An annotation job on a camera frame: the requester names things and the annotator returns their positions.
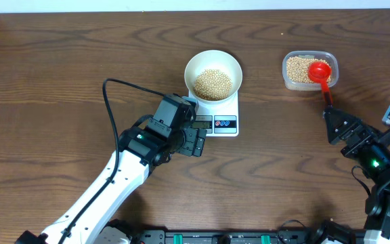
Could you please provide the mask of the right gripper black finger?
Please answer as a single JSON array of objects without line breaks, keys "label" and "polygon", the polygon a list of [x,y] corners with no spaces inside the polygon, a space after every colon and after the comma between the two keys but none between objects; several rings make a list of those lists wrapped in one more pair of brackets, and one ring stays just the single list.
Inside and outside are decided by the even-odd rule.
[{"label": "right gripper black finger", "polygon": [[354,115],[346,113],[340,109],[333,107],[328,108],[329,131],[342,130],[343,127],[346,129],[352,125],[365,126],[366,124],[360,118],[357,118]]},{"label": "right gripper black finger", "polygon": [[326,123],[328,143],[335,145],[340,140],[339,131],[345,120],[345,113],[332,106],[328,106],[324,109],[323,118]]}]

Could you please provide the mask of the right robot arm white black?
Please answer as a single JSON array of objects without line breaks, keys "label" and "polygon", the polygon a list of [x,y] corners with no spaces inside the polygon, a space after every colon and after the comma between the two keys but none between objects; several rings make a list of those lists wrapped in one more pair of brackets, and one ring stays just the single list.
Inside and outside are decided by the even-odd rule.
[{"label": "right robot arm white black", "polygon": [[329,106],[324,110],[328,141],[345,142],[341,153],[357,161],[357,167],[374,183],[365,187],[367,219],[364,228],[352,230],[326,220],[311,237],[311,243],[390,243],[390,106],[381,132],[361,119]]}]

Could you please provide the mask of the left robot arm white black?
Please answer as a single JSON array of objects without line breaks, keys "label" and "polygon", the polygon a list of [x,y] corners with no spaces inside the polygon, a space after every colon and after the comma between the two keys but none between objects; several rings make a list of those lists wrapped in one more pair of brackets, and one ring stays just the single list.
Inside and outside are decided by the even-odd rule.
[{"label": "left robot arm white black", "polygon": [[174,153],[202,154],[206,131],[196,129],[198,103],[167,94],[147,125],[134,124],[117,141],[109,162],[76,203],[41,234],[24,231],[17,243],[94,243],[126,198]]}]

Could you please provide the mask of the red plastic measuring scoop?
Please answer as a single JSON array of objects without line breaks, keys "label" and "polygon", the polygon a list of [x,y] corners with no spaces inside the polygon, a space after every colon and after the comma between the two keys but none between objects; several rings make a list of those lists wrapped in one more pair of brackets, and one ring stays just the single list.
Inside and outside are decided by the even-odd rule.
[{"label": "red plastic measuring scoop", "polygon": [[329,65],[323,62],[313,62],[308,68],[308,77],[314,83],[319,83],[323,93],[324,101],[327,106],[332,106],[332,96],[327,84],[331,74]]}]

